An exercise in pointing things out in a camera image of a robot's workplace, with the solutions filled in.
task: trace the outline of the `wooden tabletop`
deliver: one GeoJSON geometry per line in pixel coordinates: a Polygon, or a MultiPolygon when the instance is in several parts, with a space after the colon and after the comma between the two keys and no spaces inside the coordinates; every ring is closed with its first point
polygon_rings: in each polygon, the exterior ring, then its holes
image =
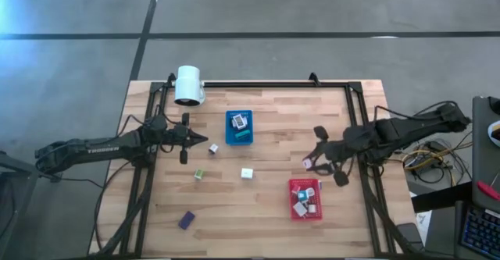
{"type": "MultiPolygon", "coordinates": [[[[375,105],[387,106],[384,89],[380,80],[361,82],[372,118],[375,105]]],[[[130,114],[144,119],[150,83],[130,83],[122,124],[130,114]]],[[[209,141],[188,151],[187,165],[179,163],[178,148],[171,154],[159,152],[143,257],[373,255],[358,166],[352,170],[350,183],[338,187],[333,178],[308,173],[301,163],[316,144],[313,127],[323,125],[331,140],[340,140],[343,130],[350,126],[343,89],[208,88],[205,92],[205,103],[196,108],[175,105],[173,91],[170,92],[168,117],[179,120],[183,112],[189,112],[193,131],[207,136],[209,141]],[[225,112],[238,109],[253,111],[254,142],[249,146],[231,147],[225,143],[225,112]],[[219,146],[215,155],[208,152],[211,144],[219,146]],[[254,178],[243,180],[241,168],[254,169],[254,178]],[[193,177],[196,169],[205,171],[202,180],[193,177]],[[323,220],[293,222],[288,204],[288,180],[310,177],[323,182],[320,192],[323,220]],[[187,230],[182,230],[177,223],[186,211],[196,217],[187,230]]],[[[379,114],[380,118],[385,116],[388,115],[379,114]]],[[[127,130],[138,126],[138,123],[129,123],[127,130]]],[[[113,161],[109,175],[123,163],[113,161]]],[[[123,221],[132,176],[133,168],[127,166],[105,192],[98,217],[105,242],[123,221]]],[[[402,167],[388,163],[382,180],[391,218],[396,224],[414,223],[402,167]]],[[[380,220],[377,227],[383,243],[380,220]]],[[[131,249],[136,231],[137,223],[132,230],[131,249]]],[[[92,241],[91,251],[96,248],[92,241]]]]}

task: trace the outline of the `purple block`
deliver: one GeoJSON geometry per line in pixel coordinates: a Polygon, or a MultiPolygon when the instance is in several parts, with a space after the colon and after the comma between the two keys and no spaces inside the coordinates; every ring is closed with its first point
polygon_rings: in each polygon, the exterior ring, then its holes
{"type": "Polygon", "coordinates": [[[184,217],[182,217],[182,219],[179,221],[179,227],[186,230],[191,224],[191,222],[193,222],[194,218],[195,215],[193,213],[186,212],[186,214],[184,214],[184,217]]]}

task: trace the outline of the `blue tray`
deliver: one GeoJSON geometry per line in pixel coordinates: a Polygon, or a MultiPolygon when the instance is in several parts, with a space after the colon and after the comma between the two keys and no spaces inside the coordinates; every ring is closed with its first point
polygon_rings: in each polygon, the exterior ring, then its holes
{"type": "Polygon", "coordinates": [[[244,111],[226,111],[226,144],[238,146],[238,145],[248,145],[253,143],[253,118],[251,110],[244,111]],[[241,114],[243,117],[247,118],[247,128],[243,130],[237,130],[233,128],[231,119],[233,116],[241,114]],[[250,136],[247,136],[243,140],[236,140],[235,134],[244,130],[250,130],[250,136]]]}

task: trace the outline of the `keyboard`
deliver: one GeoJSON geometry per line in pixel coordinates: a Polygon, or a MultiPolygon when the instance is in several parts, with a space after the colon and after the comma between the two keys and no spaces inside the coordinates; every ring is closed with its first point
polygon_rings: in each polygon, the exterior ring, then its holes
{"type": "Polygon", "coordinates": [[[500,260],[500,218],[469,206],[460,244],[488,258],[500,260]]]}

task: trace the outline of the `gray floor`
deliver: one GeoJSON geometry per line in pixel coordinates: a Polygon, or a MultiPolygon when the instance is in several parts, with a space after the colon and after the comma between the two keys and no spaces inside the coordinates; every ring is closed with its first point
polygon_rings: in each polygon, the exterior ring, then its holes
{"type": "MultiPolygon", "coordinates": [[[[148,4],[0,0],[0,33],[139,33],[148,4]]],[[[500,0],[158,0],[152,32],[500,30],[499,10],[500,0]]],[[[137,48],[137,40],[0,40],[0,149],[33,162],[34,150],[53,141],[114,134],[137,48]]],[[[184,64],[206,80],[380,78],[392,109],[450,99],[471,115],[474,95],[500,96],[499,52],[496,37],[149,41],[138,78],[166,79],[184,64]]],[[[470,160],[470,150],[461,155],[470,160]]],[[[64,176],[102,183],[105,166],[64,176]]],[[[40,180],[18,258],[85,255],[97,196],[88,183],[40,180]]],[[[429,240],[434,250],[448,245],[429,240]]]]}

